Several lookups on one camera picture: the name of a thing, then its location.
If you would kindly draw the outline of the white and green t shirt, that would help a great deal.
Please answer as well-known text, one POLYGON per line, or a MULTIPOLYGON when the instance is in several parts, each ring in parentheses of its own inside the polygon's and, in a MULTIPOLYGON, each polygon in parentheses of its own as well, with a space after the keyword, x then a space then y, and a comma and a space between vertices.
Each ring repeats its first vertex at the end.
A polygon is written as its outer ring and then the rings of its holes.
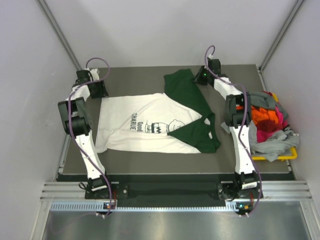
POLYGON ((215 119, 190 69, 164 76, 164 92, 103 98, 95 142, 106 150, 213 154, 215 119))

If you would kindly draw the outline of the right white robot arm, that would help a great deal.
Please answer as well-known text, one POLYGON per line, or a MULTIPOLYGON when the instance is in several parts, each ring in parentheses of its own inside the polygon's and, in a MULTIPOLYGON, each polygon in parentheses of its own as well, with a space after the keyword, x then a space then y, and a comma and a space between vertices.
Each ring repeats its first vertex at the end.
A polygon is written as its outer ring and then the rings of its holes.
POLYGON ((232 184, 223 183, 219 195, 226 201, 245 198, 260 190, 261 175, 251 155, 249 132, 252 121, 251 97, 237 84, 221 74, 221 62, 207 58, 194 81, 200 85, 211 85, 225 100, 224 123, 228 127, 234 144, 235 173, 232 184))

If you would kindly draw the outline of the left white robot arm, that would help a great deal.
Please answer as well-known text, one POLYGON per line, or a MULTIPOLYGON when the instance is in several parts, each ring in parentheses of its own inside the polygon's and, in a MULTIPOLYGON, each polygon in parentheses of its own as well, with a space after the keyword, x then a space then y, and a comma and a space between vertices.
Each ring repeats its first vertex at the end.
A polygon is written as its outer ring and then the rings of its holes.
POLYGON ((78 70, 76 76, 70 95, 57 104, 62 126, 78 147, 86 167, 85 198, 111 199, 114 187, 99 159, 93 140, 92 120, 86 108, 88 98, 101 99, 108 93, 97 68, 78 70))

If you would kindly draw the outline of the grey t shirt top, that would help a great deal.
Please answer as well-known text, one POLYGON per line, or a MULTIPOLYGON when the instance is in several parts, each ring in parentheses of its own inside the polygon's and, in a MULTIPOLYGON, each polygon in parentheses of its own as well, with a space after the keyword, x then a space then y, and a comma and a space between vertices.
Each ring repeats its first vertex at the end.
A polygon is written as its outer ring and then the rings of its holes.
POLYGON ((249 95, 252 106, 264 108, 266 110, 276 110, 276 107, 278 107, 279 111, 283 114, 284 119, 287 119, 289 117, 287 111, 279 102, 274 99, 272 95, 269 95, 266 92, 258 91, 250 91, 249 95))

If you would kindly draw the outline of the orange t shirt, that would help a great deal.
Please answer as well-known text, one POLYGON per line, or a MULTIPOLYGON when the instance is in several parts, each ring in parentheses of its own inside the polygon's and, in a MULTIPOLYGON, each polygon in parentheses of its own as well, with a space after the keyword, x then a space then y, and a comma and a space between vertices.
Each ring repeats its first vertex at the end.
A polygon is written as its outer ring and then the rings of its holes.
POLYGON ((255 125, 257 125, 261 121, 270 120, 279 123, 279 118, 275 110, 269 110, 262 107, 251 107, 251 116, 255 125))

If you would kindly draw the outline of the dark red t shirt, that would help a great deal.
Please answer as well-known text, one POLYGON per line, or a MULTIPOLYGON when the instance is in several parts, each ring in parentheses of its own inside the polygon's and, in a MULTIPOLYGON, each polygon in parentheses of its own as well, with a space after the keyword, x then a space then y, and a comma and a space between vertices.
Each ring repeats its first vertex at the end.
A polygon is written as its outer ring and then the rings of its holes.
POLYGON ((283 125, 281 123, 276 123, 274 120, 265 119, 259 121, 256 125, 256 128, 262 132, 273 133, 282 130, 283 125))

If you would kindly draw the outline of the pink t shirt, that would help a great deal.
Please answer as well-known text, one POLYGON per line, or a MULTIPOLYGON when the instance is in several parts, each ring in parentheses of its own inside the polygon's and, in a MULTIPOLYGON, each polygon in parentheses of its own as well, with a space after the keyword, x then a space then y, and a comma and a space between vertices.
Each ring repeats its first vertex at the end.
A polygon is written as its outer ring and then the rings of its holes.
MULTIPOLYGON (((274 110, 279 118, 279 124, 282 124, 283 126, 283 129, 288 125, 287 121, 284 119, 284 116, 283 114, 279 111, 278 107, 275 107, 275 110, 274 110)), ((272 132, 272 133, 267 133, 267 132, 263 132, 263 131, 260 131, 260 130, 257 130, 257 133, 256 133, 256 136, 257 136, 257 142, 258 143, 262 143, 262 142, 265 142, 267 139, 269 139, 275 132, 272 132)))

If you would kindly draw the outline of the light grey t shirt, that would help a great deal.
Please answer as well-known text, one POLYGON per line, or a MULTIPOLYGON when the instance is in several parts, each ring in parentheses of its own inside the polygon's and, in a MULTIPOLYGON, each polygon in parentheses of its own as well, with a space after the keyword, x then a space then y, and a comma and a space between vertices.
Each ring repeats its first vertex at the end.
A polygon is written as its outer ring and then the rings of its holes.
POLYGON ((221 127, 232 135, 236 161, 241 163, 251 162, 248 153, 252 157, 262 157, 269 162, 273 162, 288 154, 291 148, 296 148, 300 144, 299 136, 290 128, 277 130, 266 140, 258 142, 259 131, 253 122, 242 128, 241 137, 239 137, 239 127, 227 126, 225 122, 221 124, 221 127))

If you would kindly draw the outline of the yellow plastic basket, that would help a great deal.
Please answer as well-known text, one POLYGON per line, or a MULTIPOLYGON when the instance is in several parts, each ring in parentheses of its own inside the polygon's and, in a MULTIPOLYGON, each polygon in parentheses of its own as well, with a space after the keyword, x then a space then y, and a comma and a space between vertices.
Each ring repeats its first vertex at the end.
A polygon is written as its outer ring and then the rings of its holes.
MULTIPOLYGON (((268 93, 270 96, 273 96, 273 98, 274 98, 277 102, 279 102, 278 97, 277 97, 275 94, 273 94, 273 93, 271 93, 271 92, 265 92, 265 91, 261 91, 261 92, 268 93)), ((290 128, 291 130, 293 130, 293 129, 290 127, 289 123, 288 123, 288 118, 285 119, 285 120, 287 121, 287 126, 283 129, 283 131, 286 130, 286 129, 288 129, 288 128, 290 128)), ((297 156, 298 156, 298 154, 297 154, 297 147, 293 147, 293 148, 291 148, 291 149, 288 151, 287 154, 280 156, 280 157, 279 157, 277 160, 275 160, 275 161, 294 160, 294 159, 297 158, 297 156)), ((254 159, 255 161, 267 161, 265 158, 263 158, 263 157, 258 157, 258 156, 253 156, 253 159, 254 159)))

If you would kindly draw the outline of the aluminium frame rail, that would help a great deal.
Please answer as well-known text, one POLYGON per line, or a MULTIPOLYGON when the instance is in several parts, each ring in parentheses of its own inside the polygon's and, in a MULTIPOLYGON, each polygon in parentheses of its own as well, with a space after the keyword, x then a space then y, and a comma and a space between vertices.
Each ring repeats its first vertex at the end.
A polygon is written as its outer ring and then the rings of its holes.
MULTIPOLYGON (((295 202, 312 199, 305 181, 263 181, 261 201, 295 202)), ((46 182, 40 195, 41 201, 83 201, 85 190, 78 182, 46 182)))

